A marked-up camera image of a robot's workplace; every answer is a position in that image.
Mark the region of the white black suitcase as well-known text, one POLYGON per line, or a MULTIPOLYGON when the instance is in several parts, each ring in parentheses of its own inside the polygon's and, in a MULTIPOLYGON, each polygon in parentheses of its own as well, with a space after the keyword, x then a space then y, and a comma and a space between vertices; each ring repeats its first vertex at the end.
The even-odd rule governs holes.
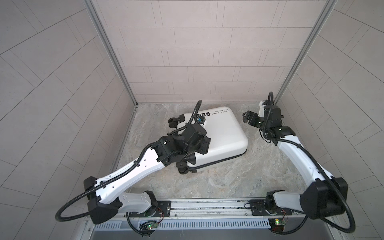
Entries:
POLYGON ((246 153, 248 138, 230 108, 200 110, 198 117, 205 118, 202 126, 211 139, 209 149, 205 155, 193 153, 186 160, 176 163, 180 174, 196 173, 246 153))

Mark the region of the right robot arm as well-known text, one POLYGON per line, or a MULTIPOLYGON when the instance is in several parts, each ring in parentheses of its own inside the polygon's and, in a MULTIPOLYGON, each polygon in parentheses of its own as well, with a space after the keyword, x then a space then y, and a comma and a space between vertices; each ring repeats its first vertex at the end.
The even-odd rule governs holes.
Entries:
POLYGON ((342 215, 352 216, 346 200, 348 185, 343 178, 335 178, 325 170, 301 145, 296 133, 281 124, 281 116, 266 113, 243 113, 243 121, 261 130, 266 138, 282 150, 297 168, 307 189, 301 194, 285 191, 271 191, 266 197, 266 206, 288 208, 307 215, 312 220, 342 215))

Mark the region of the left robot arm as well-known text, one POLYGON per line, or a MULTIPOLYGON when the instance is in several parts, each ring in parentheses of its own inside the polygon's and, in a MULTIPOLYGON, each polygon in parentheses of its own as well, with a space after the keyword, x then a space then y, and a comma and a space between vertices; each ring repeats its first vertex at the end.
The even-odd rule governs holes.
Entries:
POLYGON ((206 154, 211 139, 199 124, 188 125, 180 135, 167 135, 145 148, 141 159, 102 178, 88 177, 84 180, 88 212, 95 225, 104 223, 122 212, 153 213, 158 206, 151 191, 142 194, 126 194, 125 190, 144 177, 164 167, 182 161, 195 152, 206 154))

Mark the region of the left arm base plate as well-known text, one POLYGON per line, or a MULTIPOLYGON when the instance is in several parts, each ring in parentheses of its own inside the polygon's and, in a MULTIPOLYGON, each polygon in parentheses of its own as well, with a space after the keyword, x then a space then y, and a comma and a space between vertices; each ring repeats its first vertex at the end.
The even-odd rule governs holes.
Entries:
POLYGON ((143 213, 130 212, 130 218, 160 218, 169 217, 171 211, 171 201, 157 201, 156 207, 150 207, 143 213))

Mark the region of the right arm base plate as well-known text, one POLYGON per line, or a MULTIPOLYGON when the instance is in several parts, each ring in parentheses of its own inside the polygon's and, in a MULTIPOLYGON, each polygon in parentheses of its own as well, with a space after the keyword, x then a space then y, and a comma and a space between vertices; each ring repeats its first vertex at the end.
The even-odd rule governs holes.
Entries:
POLYGON ((272 208, 268 210, 264 199, 249 200, 248 205, 252 216, 291 216, 293 213, 291 209, 286 208, 272 208))

